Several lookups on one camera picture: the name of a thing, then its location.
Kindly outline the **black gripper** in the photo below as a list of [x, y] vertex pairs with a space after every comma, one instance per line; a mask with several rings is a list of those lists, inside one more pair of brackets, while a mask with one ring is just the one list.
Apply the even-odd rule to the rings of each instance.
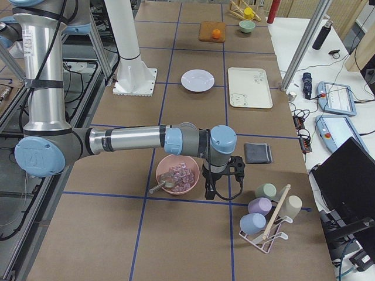
[[244, 181], [244, 162], [241, 156], [231, 156], [225, 166], [217, 167], [211, 165], [210, 168], [211, 176], [209, 176], [209, 164], [204, 160], [202, 175], [206, 180], [212, 179], [213, 181], [217, 181], [223, 176], [234, 176], [237, 182]]

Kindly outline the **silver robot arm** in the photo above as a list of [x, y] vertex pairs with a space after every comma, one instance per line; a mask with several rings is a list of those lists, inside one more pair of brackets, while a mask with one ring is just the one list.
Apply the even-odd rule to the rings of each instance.
[[8, 49], [22, 41], [22, 28], [13, 16], [1, 18], [1, 45]]
[[35, 177], [60, 173], [90, 155], [118, 150], [163, 148], [173, 155], [204, 159], [203, 175], [213, 185], [221, 176], [244, 179], [244, 163], [234, 156], [236, 133], [228, 126], [197, 129], [193, 124], [96, 130], [74, 129], [66, 121], [61, 33], [90, 21], [88, 1], [13, 1], [22, 28], [29, 120], [15, 148], [21, 169]]

